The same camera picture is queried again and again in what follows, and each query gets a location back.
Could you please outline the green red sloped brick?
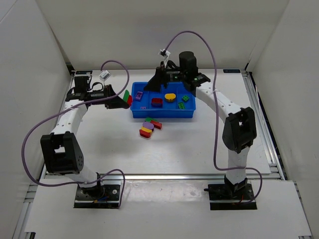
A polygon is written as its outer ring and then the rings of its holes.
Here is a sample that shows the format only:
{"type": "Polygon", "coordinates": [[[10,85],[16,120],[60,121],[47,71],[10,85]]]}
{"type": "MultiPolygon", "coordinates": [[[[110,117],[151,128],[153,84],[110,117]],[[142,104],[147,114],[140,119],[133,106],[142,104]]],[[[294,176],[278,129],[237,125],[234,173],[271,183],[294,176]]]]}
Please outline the green red sloped brick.
{"type": "Polygon", "coordinates": [[[130,92],[128,90],[125,90],[123,100],[131,106],[133,103],[133,97],[130,95],[130,92]]]}

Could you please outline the yellow oval brick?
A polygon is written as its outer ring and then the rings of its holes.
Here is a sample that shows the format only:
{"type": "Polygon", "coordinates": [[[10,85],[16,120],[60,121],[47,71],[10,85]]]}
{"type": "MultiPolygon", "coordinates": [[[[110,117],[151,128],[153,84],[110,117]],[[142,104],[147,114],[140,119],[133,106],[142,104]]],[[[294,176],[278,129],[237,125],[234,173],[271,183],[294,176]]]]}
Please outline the yellow oval brick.
{"type": "Polygon", "coordinates": [[[168,103],[172,103],[176,100],[176,94],[175,93],[167,93],[164,95],[164,99],[168,103]]]}

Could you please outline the purple curved brick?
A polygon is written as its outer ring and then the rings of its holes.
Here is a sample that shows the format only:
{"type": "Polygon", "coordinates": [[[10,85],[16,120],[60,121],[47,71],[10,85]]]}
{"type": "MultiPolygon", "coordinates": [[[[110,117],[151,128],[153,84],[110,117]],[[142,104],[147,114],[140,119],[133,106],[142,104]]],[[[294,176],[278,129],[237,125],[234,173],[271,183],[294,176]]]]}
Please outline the purple curved brick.
{"type": "Polygon", "coordinates": [[[143,92],[137,91],[137,93],[135,94],[135,100],[136,100],[137,102],[140,102],[141,99],[142,99],[142,97],[143,97],[143,92]]]}

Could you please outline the small green brick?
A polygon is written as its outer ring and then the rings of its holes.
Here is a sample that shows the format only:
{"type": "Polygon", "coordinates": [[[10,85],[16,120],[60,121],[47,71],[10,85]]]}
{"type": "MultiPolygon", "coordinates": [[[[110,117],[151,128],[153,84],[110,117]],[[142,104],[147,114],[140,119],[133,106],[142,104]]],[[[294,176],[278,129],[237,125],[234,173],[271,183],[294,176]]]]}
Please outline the small green brick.
{"type": "Polygon", "coordinates": [[[186,102],[189,101],[190,97],[188,95],[184,95],[181,99],[182,99],[183,102],[186,103],[186,102]]]}

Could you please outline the red yellow purple brick stack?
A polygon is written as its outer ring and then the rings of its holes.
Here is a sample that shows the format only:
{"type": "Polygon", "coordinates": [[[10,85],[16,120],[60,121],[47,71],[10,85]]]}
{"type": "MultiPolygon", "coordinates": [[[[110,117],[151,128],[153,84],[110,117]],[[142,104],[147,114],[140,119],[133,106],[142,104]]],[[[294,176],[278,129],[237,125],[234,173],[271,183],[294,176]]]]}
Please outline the red yellow purple brick stack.
{"type": "Polygon", "coordinates": [[[150,122],[144,122],[139,130],[140,136],[150,138],[154,130],[154,125],[150,122]]]}

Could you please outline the green number two brick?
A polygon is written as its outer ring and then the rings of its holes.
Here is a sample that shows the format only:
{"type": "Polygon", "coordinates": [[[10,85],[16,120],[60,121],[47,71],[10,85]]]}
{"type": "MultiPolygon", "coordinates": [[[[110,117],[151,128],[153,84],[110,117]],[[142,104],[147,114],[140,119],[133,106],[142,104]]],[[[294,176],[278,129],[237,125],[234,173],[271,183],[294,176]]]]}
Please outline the green number two brick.
{"type": "Polygon", "coordinates": [[[178,108],[180,110],[185,110],[186,109],[185,104],[183,102],[179,102],[177,105],[178,105],[178,108]]]}

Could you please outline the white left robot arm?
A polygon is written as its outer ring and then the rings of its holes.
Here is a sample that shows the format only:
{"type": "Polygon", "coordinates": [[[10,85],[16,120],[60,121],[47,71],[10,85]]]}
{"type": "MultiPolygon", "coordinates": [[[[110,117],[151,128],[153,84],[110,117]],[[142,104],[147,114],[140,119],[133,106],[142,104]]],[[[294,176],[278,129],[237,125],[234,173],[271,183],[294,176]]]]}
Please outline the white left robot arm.
{"type": "Polygon", "coordinates": [[[84,155],[76,139],[83,116],[91,105],[107,109],[128,109],[130,103],[116,95],[111,85],[94,90],[92,75],[74,76],[74,87],[66,96],[65,113],[50,134],[40,140],[46,170],[77,182],[85,193],[102,194],[99,174],[84,163],[84,155]]]}

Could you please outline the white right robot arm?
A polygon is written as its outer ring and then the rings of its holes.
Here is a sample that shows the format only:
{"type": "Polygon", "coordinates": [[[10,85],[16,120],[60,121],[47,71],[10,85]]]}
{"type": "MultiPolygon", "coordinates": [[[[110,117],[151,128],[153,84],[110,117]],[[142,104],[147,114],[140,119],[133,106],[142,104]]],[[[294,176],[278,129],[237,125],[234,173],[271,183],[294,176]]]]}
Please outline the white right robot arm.
{"type": "Polygon", "coordinates": [[[237,105],[218,91],[215,87],[216,80],[199,72],[193,52],[181,52],[179,65],[169,60],[168,51],[161,50],[160,55],[163,61],[144,91],[160,92],[171,82],[182,82],[188,92],[206,103],[216,113],[216,121],[221,120],[224,123],[222,140],[228,149],[228,166],[218,170],[226,173],[224,183],[231,193],[245,188],[247,156],[257,136],[253,109],[237,105]]]}

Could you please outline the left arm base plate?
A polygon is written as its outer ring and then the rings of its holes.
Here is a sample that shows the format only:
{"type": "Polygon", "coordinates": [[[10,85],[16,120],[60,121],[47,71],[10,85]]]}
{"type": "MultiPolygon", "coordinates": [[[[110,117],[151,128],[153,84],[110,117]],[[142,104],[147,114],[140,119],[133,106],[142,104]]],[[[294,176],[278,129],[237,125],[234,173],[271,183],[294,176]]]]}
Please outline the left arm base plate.
{"type": "Polygon", "coordinates": [[[122,204],[126,181],[98,182],[96,186],[83,188],[78,186],[73,208],[76,209],[119,209],[122,204]]]}

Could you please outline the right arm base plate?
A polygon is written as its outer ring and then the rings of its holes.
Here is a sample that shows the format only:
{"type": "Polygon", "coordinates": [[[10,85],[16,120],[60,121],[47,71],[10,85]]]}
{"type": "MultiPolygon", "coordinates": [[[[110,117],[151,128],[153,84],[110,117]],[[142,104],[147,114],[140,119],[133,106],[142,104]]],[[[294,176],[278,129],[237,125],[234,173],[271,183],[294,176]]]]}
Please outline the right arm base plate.
{"type": "Polygon", "coordinates": [[[209,184],[204,192],[208,193],[211,211],[256,210],[252,185],[231,194],[224,184],[209,184]]]}

